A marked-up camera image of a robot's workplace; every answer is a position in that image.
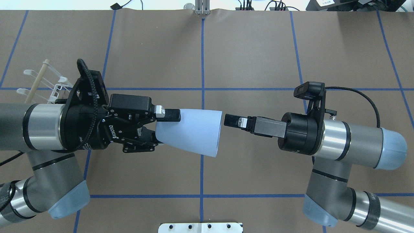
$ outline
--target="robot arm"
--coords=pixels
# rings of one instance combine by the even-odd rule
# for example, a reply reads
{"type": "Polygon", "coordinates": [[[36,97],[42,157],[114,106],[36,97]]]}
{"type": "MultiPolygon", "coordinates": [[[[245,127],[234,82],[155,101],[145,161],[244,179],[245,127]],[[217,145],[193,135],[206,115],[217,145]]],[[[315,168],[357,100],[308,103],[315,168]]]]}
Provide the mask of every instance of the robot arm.
{"type": "Polygon", "coordinates": [[[325,94],[324,83],[306,82],[294,91],[294,97],[309,100],[306,115],[287,112],[277,121],[226,114],[224,125],[278,137],[280,149],[315,157],[303,205],[312,221],[333,227],[340,219],[367,230],[414,233],[414,208],[347,187],[352,164],[385,170],[401,166],[406,141],[384,128],[335,121],[337,112],[325,109],[325,94]]]}
{"type": "Polygon", "coordinates": [[[153,105],[150,97],[113,94],[100,72],[77,61],[81,77],[67,99],[55,104],[0,104],[0,150],[25,152],[34,176],[0,187],[0,228],[41,212],[52,218],[75,213],[89,191],[73,154],[123,144],[123,152],[151,152],[159,145],[155,121],[178,122],[179,109],[153,105]]]}

